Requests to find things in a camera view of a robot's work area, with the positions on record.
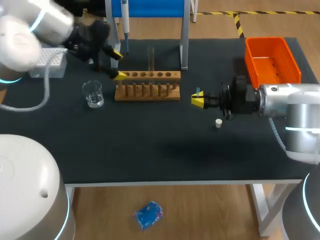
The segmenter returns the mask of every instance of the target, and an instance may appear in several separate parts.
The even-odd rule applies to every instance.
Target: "white cable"
[[[42,108],[44,105],[46,105],[46,103],[49,100],[49,96],[50,96],[50,84],[49,84],[50,64],[53,61],[53,59],[56,57],[56,55],[61,54],[61,53],[65,53],[66,51],[68,51],[66,48],[59,49],[59,50],[53,52],[51,54],[51,56],[49,57],[49,60],[45,66],[44,78],[43,78],[44,96],[43,96],[42,102],[39,105],[33,106],[33,107],[27,107],[27,108],[18,108],[18,107],[12,107],[12,106],[0,104],[0,109],[12,111],[12,112],[23,113],[23,112],[31,112],[34,110],[38,110],[38,109]]]
[[[277,132],[275,123],[274,123],[274,121],[272,120],[271,117],[269,117],[269,122],[270,122],[270,126],[271,126],[271,128],[272,128],[272,131],[273,131],[273,133],[274,133],[274,136],[275,136],[276,140],[277,140],[278,143],[280,144],[281,148],[282,148],[284,151],[286,151],[286,146],[285,146],[284,143],[282,142],[282,140],[281,140],[281,138],[280,138],[280,136],[279,136],[279,134],[278,134],[278,132]]]

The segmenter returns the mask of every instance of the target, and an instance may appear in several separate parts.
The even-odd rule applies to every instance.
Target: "yellow black hazard tape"
[[[202,11],[197,15],[230,15],[234,14],[320,14],[320,11]]]
[[[239,38],[244,38],[245,35],[240,24],[239,14],[233,14],[233,18],[234,18],[236,29],[238,30]]]

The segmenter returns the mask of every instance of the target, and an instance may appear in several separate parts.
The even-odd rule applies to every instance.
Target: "white table frame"
[[[120,186],[174,186],[174,185],[250,185],[261,237],[270,237],[279,227],[282,205],[301,179],[289,180],[240,180],[240,181],[146,181],[66,184],[72,203],[75,188]],[[263,184],[274,184],[266,197]]]
[[[191,0],[191,11],[193,14],[193,22],[196,23],[197,22],[197,14],[198,14],[198,3],[199,0]]]

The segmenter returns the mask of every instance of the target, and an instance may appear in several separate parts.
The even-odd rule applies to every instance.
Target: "blue plastic bag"
[[[140,225],[141,229],[145,230],[159,221],[163,214],[161,206],[158,203],[151,201],[141,210],[135,211],[133,217]]]

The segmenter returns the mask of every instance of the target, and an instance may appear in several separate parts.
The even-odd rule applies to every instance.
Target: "tabletop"
[[[55,158],[66,184],[159,181],[299,180],[312,165],[287,158],[268,119],[237,115],[223,119],[218,109],[191,105],[200,87],[218,92],[235,75],[248,75],[244,39],[191,39],[188,71],[181,73],[180,101],[115,102],[107,75],[91,71],[68,55],[62,79],[50,80],[50,99],[30,113],[1,112],[0,134],[29,137]],[[318,83],[295,38],[286,38],[302,73],[302,83]],[[119,69],[148,70],[154,47],[156,71],[178,71],[179,41],[130,40]],[[102,83],[104,105],[89,109],[82,84]],[[42,79],[24,77],[8,87],[4,104],[31,107],[43,98]],[[275,119],[285,142],[285,121]]]

